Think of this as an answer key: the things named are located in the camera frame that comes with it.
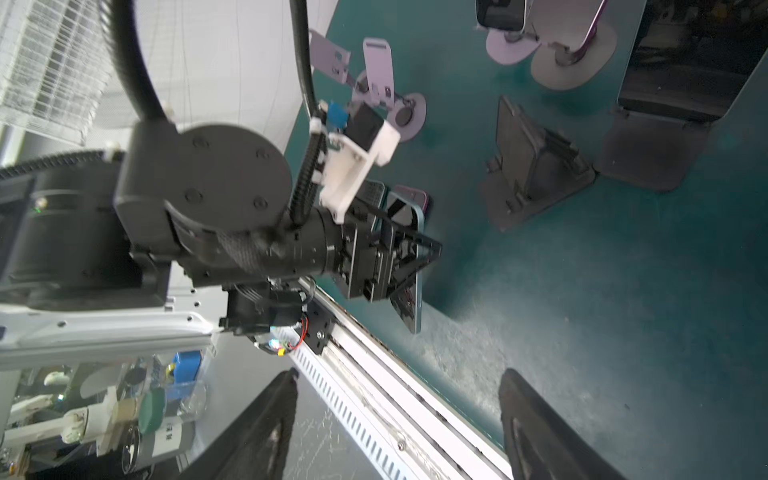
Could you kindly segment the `purple phone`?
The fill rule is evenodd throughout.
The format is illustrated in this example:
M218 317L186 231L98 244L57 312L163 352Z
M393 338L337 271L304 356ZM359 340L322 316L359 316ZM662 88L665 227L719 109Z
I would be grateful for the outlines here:
M410 200L421 208L424 216L428 215L430 206L430 197L426 191L408 187L404 185L396 185L393 187L393 191L401 197Z

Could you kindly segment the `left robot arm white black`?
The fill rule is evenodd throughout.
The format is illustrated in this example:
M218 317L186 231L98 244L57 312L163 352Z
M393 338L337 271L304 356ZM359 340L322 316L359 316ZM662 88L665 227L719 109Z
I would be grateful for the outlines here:
M361 200L399 143L383 120L327 133L310 123L298 178L259 134L138 123L129 148L35 159L1 172L1 300L32 310L163 304L173 264L228 294L226 330L256 336L312 314L302 277L349 298L388 299L441 254L439 242Z

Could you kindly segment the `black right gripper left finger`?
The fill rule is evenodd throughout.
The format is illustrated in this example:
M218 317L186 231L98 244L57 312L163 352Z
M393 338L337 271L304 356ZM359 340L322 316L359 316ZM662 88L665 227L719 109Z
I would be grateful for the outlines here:
M194 460L181 479L281 479L296 416L299 372L279 373Z

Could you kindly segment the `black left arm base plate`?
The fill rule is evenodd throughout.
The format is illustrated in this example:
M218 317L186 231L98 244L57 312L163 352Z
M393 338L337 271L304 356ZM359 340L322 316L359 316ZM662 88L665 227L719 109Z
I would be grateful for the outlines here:
M321 355L329 342L336 317L334 313L318 300L311 301L306 308L306 335L303 342L316 355Z

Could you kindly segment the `teal phone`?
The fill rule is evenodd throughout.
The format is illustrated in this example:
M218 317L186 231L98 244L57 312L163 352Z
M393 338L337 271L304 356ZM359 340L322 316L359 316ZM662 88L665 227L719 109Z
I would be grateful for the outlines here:
M618 105L714 122L731 108L766 50L765 1L648 1Z

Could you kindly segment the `silver phone black screen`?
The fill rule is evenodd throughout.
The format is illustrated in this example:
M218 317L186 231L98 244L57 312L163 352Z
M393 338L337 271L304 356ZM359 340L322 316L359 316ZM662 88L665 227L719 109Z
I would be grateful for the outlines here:
M378 180L364 180L356 194L356 198L362 202L381 209L385 204L388 188Z

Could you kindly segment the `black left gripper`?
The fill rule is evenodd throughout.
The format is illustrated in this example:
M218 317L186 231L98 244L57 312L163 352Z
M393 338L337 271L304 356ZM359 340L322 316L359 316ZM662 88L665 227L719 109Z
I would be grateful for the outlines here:
M341 250L335 284L348 299L420 300L422 273L440 259L443 245L423 232L423 209L410 200L395 200L395 212L354 203L341 225ZM400 210L412 222L399 222Z

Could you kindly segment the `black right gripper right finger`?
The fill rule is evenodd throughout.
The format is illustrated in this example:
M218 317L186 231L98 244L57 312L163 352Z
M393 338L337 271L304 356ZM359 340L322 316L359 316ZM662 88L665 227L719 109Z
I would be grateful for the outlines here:
M515 479L621 479L515 369L498 390L504 448Z

